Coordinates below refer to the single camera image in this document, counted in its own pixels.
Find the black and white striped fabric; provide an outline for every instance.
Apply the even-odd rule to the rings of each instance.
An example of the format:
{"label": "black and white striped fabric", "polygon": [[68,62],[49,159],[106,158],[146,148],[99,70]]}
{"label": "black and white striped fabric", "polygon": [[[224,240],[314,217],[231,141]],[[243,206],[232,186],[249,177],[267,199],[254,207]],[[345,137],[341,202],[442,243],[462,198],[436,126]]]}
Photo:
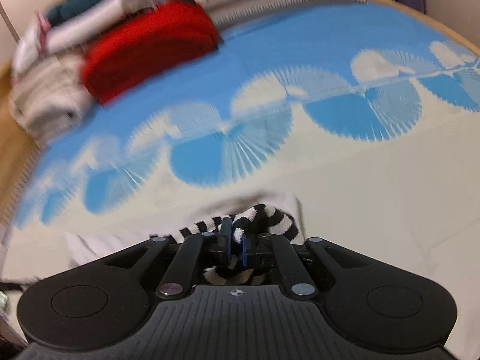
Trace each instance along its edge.
{"label": "black and white striped fabric", "polygon": [[[232,219],[232,260],[228,267],[211,267],[203,272],[204,280],[215,286],[261,285],[268,281],[267,271],[261,268],[245,269],[242,261],[238,260],[241,253],[243,234],[271,233],[286,237],[290,242],[301,235],[293,216],[273,206],[256,204],[237,215],[230,215]],[[221,228],[222,217],[195,223],[192,227],[185,227],[170,234],[167,238],[171,242],[181,243],[191,234],[213,232],[218,233]]]}

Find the pile of clothes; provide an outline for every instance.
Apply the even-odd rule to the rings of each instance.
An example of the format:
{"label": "pile of clothes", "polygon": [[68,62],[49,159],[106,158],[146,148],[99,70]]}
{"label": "pile of clothes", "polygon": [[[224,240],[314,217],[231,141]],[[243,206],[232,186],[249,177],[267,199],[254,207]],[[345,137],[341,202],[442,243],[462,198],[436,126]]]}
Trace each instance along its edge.
{"label": "pile of clothes", "polygon": [[66,0],[38,13],[18,43],[10,113],[47,146],[96,103],[215,50],[218,41],[195,0]]}

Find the wooden floor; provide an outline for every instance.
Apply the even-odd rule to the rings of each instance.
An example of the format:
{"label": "wooden floor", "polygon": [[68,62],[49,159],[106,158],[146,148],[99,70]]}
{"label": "wooden floor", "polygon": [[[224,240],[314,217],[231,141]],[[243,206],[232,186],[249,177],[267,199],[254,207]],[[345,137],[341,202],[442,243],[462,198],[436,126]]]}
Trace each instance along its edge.
{"label": "wooden floor", "polygon": [[[434,28],[438,32],[445,34],[450,39],[463,44],[477,55],[480,55],[480,49],[473,43],[469,42],[447,26],[423,15],[422,13],[391,0],[368,1],[395,7]],[[37,149],[32,139],[29,138],[10,117],[8,112],[8,92],[10,88],[9,69],[3,69],[3,71],[0,69],[0,220],[4,221],[3,223],[0,222],[0,225],[6,224],[3,213],[9,204],[12,204],[15,184],[19,180],[27,160]],[[0,226],[0,239],[2,239],[1,228],[2,226]]]}

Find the red folded garment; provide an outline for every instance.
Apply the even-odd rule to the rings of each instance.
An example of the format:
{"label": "red folded garment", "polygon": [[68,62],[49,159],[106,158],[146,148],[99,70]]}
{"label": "red folded garment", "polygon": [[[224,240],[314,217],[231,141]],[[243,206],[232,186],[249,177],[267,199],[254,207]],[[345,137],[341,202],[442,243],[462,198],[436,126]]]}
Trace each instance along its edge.
{"label": "red folded garment", "polygon": [[100,38],[87,55],[82,81],[104,104],[154,74],[214,50],[218,40],[202,7],[169,0]]}

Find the crosshair symbol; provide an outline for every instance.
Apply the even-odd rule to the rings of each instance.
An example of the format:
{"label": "crosshair symbol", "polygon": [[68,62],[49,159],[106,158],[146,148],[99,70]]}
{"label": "crosshair symbol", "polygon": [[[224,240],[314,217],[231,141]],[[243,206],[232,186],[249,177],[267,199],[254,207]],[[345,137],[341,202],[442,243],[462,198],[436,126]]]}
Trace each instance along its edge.
{"label": "crosshair symbol", "polygon": [[238,298],[239,296],[245,294],[245,291],[242,291],[238,288],[235,288],[233,291],[230,292],[231,295],[233,295],[234,297]]}

